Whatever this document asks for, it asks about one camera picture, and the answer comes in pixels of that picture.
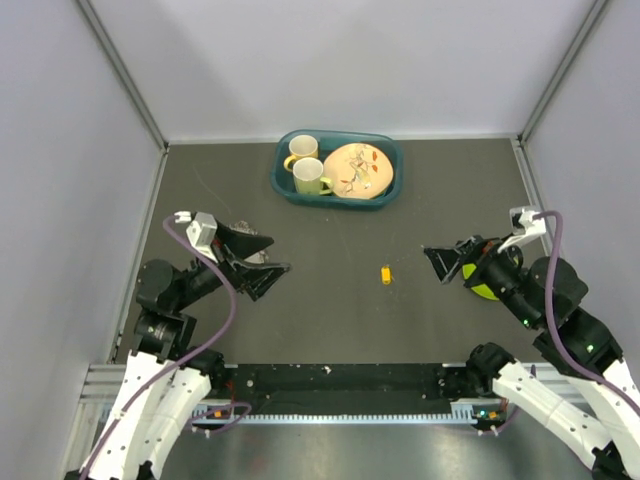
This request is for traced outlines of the small yellow tag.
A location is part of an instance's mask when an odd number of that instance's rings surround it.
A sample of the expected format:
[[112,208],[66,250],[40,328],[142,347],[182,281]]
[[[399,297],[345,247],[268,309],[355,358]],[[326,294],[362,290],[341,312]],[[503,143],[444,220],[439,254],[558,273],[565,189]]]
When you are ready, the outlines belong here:
[[381,267],[380,277],[383,285],[390,285],[392,283],[393,275],[389,265],[384,265]]

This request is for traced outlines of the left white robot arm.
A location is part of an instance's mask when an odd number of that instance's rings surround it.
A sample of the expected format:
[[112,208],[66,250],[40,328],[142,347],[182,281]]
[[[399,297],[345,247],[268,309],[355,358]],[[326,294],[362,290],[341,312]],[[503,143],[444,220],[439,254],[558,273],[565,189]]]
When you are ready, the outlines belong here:
[[163,226],[194,258],[183,270],[162,259],[141,266],[135,298],[141,311],[124,378],[99,440],[68,479],[160,478],[195,407],[220,394],[230,378],[223,355],[211,348],[220,336],[192,345],[196,320],[185,309],[223,287],[235,312],[237,294],[258,300],[291,269],[266,260],[273,238],[210,214],[177,212]]

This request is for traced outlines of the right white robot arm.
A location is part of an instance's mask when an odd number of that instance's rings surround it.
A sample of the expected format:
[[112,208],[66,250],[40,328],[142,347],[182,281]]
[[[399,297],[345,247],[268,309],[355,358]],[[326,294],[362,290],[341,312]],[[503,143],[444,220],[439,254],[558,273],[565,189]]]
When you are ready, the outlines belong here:
[[496,394],[525,411],[560,439],[595,479],[639,476],[639,390],[619,342],[582,308],[587,285],[557,256],[526,264],[524,235],[474,235],[452,247],[424,250],[439,281],[457,274],[465,288],[486,287],[526,329],[533,346],[578,390],[584,412],[544,386],[514,355],[495,343],[477,346],[464,376],[474,393]]

